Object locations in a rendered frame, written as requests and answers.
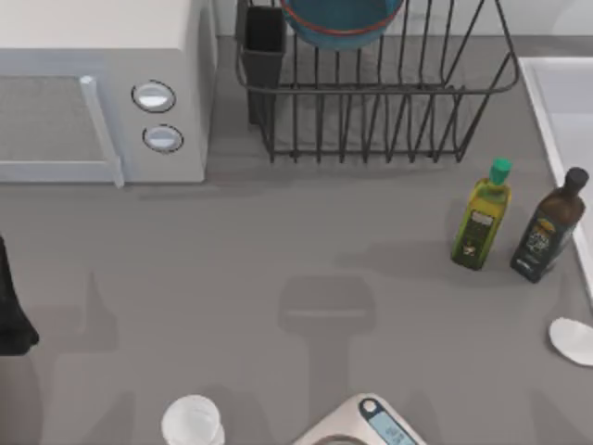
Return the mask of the white sink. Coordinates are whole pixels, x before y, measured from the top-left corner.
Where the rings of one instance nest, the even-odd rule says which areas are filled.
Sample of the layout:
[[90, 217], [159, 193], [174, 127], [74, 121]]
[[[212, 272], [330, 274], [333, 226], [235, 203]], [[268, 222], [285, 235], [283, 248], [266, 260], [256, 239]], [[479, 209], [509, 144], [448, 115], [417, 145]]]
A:
[[521, 57], [519, 65], [555, 183], [571, 167], [589, 174], [574, 243], [593, 311], [593, 57]]

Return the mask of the black cutlery holder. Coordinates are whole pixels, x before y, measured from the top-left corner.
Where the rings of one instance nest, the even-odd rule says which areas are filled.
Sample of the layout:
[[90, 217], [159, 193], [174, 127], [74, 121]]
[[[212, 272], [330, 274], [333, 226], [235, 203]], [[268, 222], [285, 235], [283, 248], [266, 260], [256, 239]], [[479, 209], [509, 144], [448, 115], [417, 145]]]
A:
[[246, 74], [248, 121], [263, 123], [267, 102], [275, 98], [286, 49], [286, 22], [277, 6], [237, 0], [235, 39]]

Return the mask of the clear plastic cup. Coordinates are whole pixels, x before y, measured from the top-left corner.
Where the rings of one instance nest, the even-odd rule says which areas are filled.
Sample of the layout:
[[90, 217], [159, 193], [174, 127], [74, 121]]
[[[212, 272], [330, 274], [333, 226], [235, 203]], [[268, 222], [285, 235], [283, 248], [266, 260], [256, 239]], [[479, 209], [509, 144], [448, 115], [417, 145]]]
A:
[[167, 445], [225, 445], [225, 431], [218, 406], [202, 395], [173, 401], [161, 418]]

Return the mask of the silver kitchen scale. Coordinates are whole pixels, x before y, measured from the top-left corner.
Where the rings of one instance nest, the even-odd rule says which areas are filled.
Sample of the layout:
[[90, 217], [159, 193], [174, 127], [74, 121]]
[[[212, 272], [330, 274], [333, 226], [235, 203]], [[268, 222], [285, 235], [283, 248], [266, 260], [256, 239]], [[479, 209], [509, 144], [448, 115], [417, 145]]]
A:
[[429, 445], [385, 399], [374, 393], [351, 396], [291, 445]]

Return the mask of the microwave door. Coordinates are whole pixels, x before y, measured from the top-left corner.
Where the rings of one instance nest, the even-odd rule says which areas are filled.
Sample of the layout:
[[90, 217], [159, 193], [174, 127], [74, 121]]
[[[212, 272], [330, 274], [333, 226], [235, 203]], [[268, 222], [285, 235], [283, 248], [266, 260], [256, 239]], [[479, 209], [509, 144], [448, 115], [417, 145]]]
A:
[[0, 184], [114, 184], [80, 78], [0, 76]]

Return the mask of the dark oil bottle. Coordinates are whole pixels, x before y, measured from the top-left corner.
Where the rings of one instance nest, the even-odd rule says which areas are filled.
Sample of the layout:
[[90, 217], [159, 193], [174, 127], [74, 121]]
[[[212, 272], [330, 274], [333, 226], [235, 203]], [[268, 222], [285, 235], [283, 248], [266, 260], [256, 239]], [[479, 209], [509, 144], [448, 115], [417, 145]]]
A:
[[566, 247], [586, 210], [579, 193], [588, 180], [585, 169], [572, 167], [563, 184], [537, 204], [510, 263], [529, 282], [538, 283]]

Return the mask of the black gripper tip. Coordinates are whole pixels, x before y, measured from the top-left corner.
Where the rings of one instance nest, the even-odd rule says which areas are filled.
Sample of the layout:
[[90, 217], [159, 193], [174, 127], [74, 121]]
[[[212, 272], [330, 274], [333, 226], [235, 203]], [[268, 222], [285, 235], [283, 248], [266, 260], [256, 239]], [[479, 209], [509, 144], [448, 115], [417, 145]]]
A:
[[0, 236], [0, 357], [26, 355], [39, 341], [38, 331], [19, 303], [5, 240]]

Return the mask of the blue bowl with red rim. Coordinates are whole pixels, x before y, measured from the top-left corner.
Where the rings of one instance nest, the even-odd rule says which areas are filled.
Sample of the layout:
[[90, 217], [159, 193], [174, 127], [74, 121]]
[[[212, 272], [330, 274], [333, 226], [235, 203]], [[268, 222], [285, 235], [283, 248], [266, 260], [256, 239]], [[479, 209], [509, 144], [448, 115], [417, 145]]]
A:
[[279, 0], [286, 22], [321, 49], [355, 50], [376, 41], [404, 0]]

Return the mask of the pale microwave oven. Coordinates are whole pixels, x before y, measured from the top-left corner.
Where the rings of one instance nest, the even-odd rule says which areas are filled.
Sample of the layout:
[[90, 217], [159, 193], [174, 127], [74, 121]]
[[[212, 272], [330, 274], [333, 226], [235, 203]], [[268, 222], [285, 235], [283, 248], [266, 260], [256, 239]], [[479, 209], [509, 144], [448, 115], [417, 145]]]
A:
[[[213, 0], [0, 0], [0, 76], [95, 76], [125, 185], [204, 180], [217, 68]], [[133, 103], [150, 80], [174, 91], [172, 109]], [[181, 149], [144, 144], [160, 124], [183, 134]]]

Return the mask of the green oil bottle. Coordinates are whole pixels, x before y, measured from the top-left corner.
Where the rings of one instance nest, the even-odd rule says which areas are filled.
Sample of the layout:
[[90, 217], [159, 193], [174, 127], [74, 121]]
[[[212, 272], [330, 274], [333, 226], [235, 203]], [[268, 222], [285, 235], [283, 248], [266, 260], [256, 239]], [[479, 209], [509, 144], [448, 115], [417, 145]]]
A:
[[475, 183], [451, 250], [455, 263], [474, 271], [482, 269], [511, 202], [506, 183], [511, 166], [508, 159], [495, 158], [488, 176]]

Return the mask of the small microwave knob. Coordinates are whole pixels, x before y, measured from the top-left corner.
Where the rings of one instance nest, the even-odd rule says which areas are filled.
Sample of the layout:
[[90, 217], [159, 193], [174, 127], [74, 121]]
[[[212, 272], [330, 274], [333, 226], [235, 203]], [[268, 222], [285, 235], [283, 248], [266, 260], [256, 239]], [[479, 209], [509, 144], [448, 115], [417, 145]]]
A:
[[183, 146], [183, 134], [175, 127], [160, 124], [143, 130], [143, 142], [160, 154], [171, 154]]

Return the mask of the large microwave knob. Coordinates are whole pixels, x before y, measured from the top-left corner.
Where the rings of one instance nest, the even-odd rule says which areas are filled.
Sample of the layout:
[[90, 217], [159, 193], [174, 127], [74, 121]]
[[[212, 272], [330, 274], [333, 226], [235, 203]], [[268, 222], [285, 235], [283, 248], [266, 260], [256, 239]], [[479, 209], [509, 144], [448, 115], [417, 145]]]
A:
[[137, 84], [131, 91], [133, 103], [147, 113], [164, 113], [176, 103], [174, 91], [165, 83], [150, 80]]

